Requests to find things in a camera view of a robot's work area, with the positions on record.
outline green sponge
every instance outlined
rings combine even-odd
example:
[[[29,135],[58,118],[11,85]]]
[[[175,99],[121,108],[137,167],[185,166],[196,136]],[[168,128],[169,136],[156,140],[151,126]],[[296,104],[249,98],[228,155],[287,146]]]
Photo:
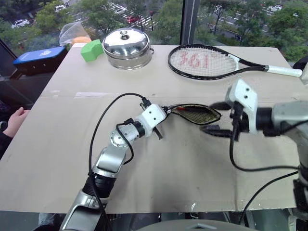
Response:
[[[96,60],[97,57],[100,54],[103,54],[103,53],[104,53],[103,47],[102,47],[101,41],[99,39],[87,43],[81,49],[81,55],[85,59],[86,62]]]

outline plastic bag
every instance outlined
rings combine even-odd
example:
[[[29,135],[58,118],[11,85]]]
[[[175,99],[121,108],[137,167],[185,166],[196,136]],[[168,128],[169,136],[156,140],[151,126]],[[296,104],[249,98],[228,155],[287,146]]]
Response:
[[[74,38],[77,37],[88,37],[85,29],[83,28],[81,22],[69,23],[62,27],[60,32],[60,46],[65,46],[66,44],[71,44]]]

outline white racket grip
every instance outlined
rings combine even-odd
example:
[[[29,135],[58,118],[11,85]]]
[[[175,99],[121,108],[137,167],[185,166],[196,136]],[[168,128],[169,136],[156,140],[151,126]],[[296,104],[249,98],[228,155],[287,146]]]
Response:
[[[280,74],[285,76],[294,76],[294,77],[301,77],[303,73],[302,70],[298,69],[292,69],[280,66],[270,66],[270,65],[266,66],[265,71],[269,73]]]

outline lid knob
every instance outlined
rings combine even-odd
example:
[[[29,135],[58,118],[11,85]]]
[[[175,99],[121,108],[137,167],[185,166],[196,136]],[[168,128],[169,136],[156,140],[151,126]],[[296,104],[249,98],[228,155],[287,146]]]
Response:
[[[122,36],[121,36],[121,39],[122,39],[122,40],[127,40],[127,39],[129,39],[129,36],[127,35],[127,31],[126,31],[126,30],[121,30],[121,31],[120,31],[120,34],[122,35]]]
[[[126,35],[126,34],[127,34],[127,30],[121,30],[121,31],[120,31],[120,34],[121,34],[121,35]]]

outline white car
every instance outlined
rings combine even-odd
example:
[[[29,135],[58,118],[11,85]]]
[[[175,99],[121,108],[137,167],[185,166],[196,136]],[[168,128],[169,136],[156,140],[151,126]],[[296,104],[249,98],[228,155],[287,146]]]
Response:
[[[116,14],[123,14],[123,13],[125,13],[125,10],[119,8],[119,9],[117,9],[117,10],[115,11],[115,13],[116,13]]]
[[[19,20],[16,20],[14,22],[14,24],[12,24],[12,28],[16,28],[16,27],[24,27],[25,25],[29,25],[30,22],[27,20],[27,19],[19,19]]]
[[[66,8],[66,6],[64,6],[64,5],[56,6],[56,12],[59,12],[60,10],[63,10],[65,8]]]
[[[268,7],[268,11],[271,11],[271,12],[276,12],[276,11],[279,11],[282,9],[282,6],[281,5],[276,5],[276,6],[269,6]]]

